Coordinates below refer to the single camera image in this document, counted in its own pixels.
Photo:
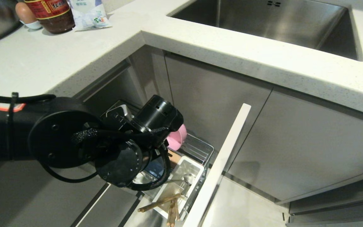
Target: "robotic arm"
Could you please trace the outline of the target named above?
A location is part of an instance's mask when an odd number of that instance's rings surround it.
[[[54,95],[19,98],[0,96],[0,161],[32,160],[59,180],[78,183],[99,174],[117,187],[137,191],[162,185],[170,174],[166,137],[183,124],[169,102],[154,95],[133,116],[127,106],[98,118],[78,99]],[[163,175],[147,184],[132,180],[155,158],[163,160]],[[89,161],[96,172],[68,179],[53,168],[72,168]]]

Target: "gray cabinet door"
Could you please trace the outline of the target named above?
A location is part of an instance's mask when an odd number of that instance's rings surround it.
[[[142,107],[147,101],[134,67],[125,60],[74,95],[95,112],[102,114],[119,99]]]
[[[362,180],[360,114],[282,91],[271,93],[229,173],[280,203]]]
[[[68,178],[90,173],[80,168],[57,170]],[[37,161],[0,166],[0,227],[71,226],[105,181],[94,177],[71,184],[50,176]]]
[[[363,180],[291,202],[292,215],[351,207],[363,203]]]
[[[242,104],[252,106],[229,158],[233,160],[272,86],[248,76],[175,55],[166,56],[166,66],[173,103],[183,114],[187,129],[207,140],[216,152],[221,148]]]
[[[137,202],[135,195],[109,184],[76,227],[120,226],[127,221],[127,213],[135,209],[133,205],[137,205]]]

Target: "metal spoon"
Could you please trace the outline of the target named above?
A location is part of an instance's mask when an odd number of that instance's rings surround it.
[[[191,185],[193,183],[193,180],[194,180],[194,176],[193,174],[190,174],[190,173],[186,173],[183,175],[183,179],[179,179],[179,180],[168,180],[165,182],[165,184],[168,184],[168,183],[174,183],[174,182],[184,182],[188,185]]]

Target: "pink bowl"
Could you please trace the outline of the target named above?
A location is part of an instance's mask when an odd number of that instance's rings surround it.
[[[180,149],[187,137],[187,130],[185,125],[181,125],[179,130],[176,132],[171,132],[167,137],[167,142],[169,143],[168,148],[177,151]]]

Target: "plastic bag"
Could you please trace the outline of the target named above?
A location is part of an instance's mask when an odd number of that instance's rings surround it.
[[[111,27],[102,0],[69,0],[74,16],[74,31]]]

